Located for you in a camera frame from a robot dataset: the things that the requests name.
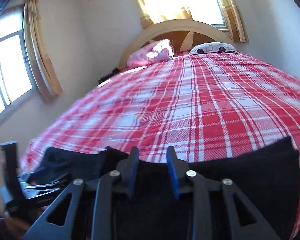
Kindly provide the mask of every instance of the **arched headboard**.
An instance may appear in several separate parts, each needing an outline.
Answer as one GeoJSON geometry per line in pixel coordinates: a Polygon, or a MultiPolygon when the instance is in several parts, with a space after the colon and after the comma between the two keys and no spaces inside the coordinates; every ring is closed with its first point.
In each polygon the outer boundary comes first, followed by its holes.
{"type": "Polygon", "coordinates": [[[235,47],[226,34],[211,25],[187,19],[164,21],[146,28],[129,44],[121,55],[118,68],[126,68],[127,60],[133,52],[150,42],[163,39],[169,39],[176,51],[185,51],[196,45],[215,41],[235,47]]]}

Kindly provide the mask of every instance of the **white pillow with black circles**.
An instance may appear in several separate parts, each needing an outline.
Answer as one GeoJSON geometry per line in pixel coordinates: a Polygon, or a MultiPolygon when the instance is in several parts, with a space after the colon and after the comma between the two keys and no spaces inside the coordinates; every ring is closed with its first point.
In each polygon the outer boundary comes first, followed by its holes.
{"type": "Polygon", "coordinates": [[[204,54],[204,53],[211,53],[211,52],[238,53],[238,51],[231,44],[222,43],[222,42],[209,42],[209,43],[203,43],[193,47],[189,55],[204,54]]]}

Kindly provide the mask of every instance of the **metal screw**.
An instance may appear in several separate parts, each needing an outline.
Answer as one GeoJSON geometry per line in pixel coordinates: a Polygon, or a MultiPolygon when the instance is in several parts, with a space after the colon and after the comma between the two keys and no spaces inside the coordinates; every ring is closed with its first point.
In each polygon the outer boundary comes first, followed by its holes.
{"type": "Polygon", "coordinates": [[[189,177],[195,177],[197,175],[197,173],[195,171],[187,171],[187,176],[189,177]]]}
{"type": "Polygon", "coordinates": [[[120,175],[120,171],[114,170],[114,171],[110,172],[110,176],[112,176],[112,177],[118,177],[119,175],[120,175]]]}
{"type": "Polygon", "coordinates": [[[73,184],[75,184],[76,186],[79,186],[79,185],[81,185],[83,183],[83,180],[82,179],[75,179],[74,181],[73,181],[73,184]]]}
{"type": "Polygon", "coordinates": [[[232,185],[233,182],[232,182],[231,179],[223,179],[222,183],[225,184],[225,185],[227,185],[227,186],[230,186],[230,185],[232,185]]]}

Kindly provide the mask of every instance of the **white wall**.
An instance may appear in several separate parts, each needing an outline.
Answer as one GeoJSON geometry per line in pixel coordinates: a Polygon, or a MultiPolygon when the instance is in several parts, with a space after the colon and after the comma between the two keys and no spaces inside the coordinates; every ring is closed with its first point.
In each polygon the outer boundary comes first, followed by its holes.
{"type": "Polygon", "coordinates": [[[239,49],[300,78],[300,9],[293,0],[235,0],[250,44],[239,49]]]}
{"type": "Polygon", "coordinates": [[[95,71],[108,74],[118,66],[125,47],[142,31],[136,0],[78,0],[95,71]]]}
{"type": "MultiPolygon", "coordinates": [[[[45,104],[35,93],[0,126],[0,143],[18,141],[20,155],[29,140],[98,85],[99,79],[91,75],[97,64],[91,56],[77,1],[40,0],[40,8],[45,42],[64,93],[51,104],[45,104]]],[[[0,166],[0,187],[3,184],[0,166]]]]}

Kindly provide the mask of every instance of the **bedsheet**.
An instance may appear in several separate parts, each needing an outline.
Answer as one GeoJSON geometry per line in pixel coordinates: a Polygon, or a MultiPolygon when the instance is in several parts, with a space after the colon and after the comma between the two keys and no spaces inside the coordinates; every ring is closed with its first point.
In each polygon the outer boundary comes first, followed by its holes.
{"type": "MultiPolygon", "coordinates": [[[[210,53],[122,72],[75,102],[21,159],[33,171],[48,147],[96,154],[106,146],[165,163],[231,158],[290,135],[300,151],[300,80],[245,54],[210,53]]],[[[300,230],[300,203],[291,238],[300,230]]]]}

